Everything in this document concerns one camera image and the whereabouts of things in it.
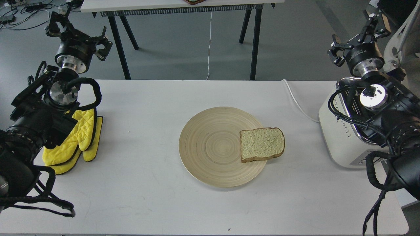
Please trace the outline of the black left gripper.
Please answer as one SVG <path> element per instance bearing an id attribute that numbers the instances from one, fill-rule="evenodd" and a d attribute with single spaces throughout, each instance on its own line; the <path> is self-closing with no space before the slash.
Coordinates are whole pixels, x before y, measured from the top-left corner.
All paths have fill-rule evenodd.
<path id="1" fill-rule="evenodd" d="M 45 34 L 51 37 L 60 38 L 61 42 L 54 58 L 56 64 L 61 68 L 73 69 L 81 74 L 89 70 L 93 54 L 105 61 L 113 46 L 113 43 L 106 37 L 107 27 L 103 27 L 100 36 L 78 38 L 73 24 L 66 15 L 52 12 Z"/>

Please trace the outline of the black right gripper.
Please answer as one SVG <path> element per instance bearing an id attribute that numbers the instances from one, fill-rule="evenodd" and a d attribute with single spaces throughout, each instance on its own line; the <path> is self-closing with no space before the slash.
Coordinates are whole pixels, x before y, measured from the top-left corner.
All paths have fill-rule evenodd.
<path id="1" fill-rule="evenodd" d="M 367 21 L 356 36 L 355 46 L 339 42 L 339 37 L 333 33 L 331 48 L 327 51 L 335 66 L 341 67 L 346 60 L 351 75 L 359 78 L 383 68 L 384 59 L 376 41 L 391 34 L 389 20 L 381 11 L 369 13 L 365 10 L 364 16 Z"/>

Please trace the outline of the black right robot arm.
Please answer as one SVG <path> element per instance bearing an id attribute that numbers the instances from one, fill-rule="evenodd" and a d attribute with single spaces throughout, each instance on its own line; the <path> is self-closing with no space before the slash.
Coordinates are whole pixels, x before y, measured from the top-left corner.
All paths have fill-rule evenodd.
<path id="1" fill-rule="evenodd" d="M 390 35 L 382 13 L 368 15 L 361 33 L 347 43 L 337 42 L 333 34 L 327 52 L 334 65 L 340 67 L 346 63 L 355 77 L 332 94 L 327 108 L 337 120 L 353 125 L 363 140 L 388 148 L 364 156 L 368 180 L 381 192 L 366 216 L 363 234 L 370 219 L 373 234 L 378 234 L 378 212 L 387 192 L 405 189 L 419 199 L 419 98 L 402 84 L 405 72 L 398 67 L 404 43 L 418 21 L 419 10 L 415 9 L 390 40 L 395 42 L 396 55 L 387 47 L 386 59 L 376 43 Z"/>

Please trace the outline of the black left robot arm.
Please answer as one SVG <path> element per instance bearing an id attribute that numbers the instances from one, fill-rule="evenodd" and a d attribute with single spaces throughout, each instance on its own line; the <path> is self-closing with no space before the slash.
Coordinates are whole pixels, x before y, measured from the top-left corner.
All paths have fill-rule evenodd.
<path id="1" fill-rule="evenodd" d="M 61 40 L 54 58 L 57 66 L 40 64 L 36 77 L 30 76 L 27 88 L 12 101 L 14 124 L 1 131 L 1 210 L 36 209 L 34 203 L 52 203 L 68 213 L 44 211 L 75 216 L 72 203 L 52 193 L 56 177 L 52 165 L 37 166 L 34 159 L 42 148 L 63 145 L 77 128 L 76 112 L 95 112 L 102 100 L 100 86 L 79 75 L 88 71 L 93 55 L 104 61 L 113 44 L 105 35 L 106 28 L 100 36 L 91 37 L 75 29 L 68 16 L 68 12 L 51 13 L 45 31 Z"/>

